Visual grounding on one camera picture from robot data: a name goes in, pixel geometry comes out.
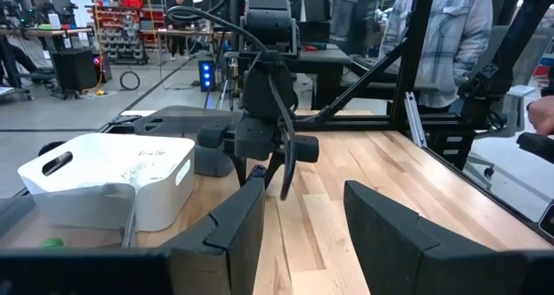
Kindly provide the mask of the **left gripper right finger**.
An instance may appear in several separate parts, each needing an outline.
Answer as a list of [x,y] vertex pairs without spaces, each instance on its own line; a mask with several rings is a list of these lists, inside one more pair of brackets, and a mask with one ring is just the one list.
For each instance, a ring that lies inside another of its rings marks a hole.
[[515,294],[515,257],[452,232],[357,181],[344,186],[348,230],[373,294]]

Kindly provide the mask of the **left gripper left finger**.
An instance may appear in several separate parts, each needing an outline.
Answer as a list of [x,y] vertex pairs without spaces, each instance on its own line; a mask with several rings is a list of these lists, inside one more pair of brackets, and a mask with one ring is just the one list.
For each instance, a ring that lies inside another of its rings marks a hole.
[[264,180],[249,179],[193,226],[166,241],[162,294],[250,294],[264,228]]

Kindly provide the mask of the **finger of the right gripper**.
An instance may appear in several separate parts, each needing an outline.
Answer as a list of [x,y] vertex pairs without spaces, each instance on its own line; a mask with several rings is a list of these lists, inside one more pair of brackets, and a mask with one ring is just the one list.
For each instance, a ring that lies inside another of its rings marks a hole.
[[235,171],[238,177],[238,181],[240,186],[242,187],[247,181],[246,170],[247,170],[248,161],[244,157],[237,157],[235,155],[230,155],[229,158],[232,161],[233,165],[235,166]]
[[283,152],[273,153],[269,160],[269,164],[264,178],[265,188],[269,186],[269,184],[271,183],[274,177],[274,174],[279,169],[279,167],[283,164],[284,164],[284,153]]

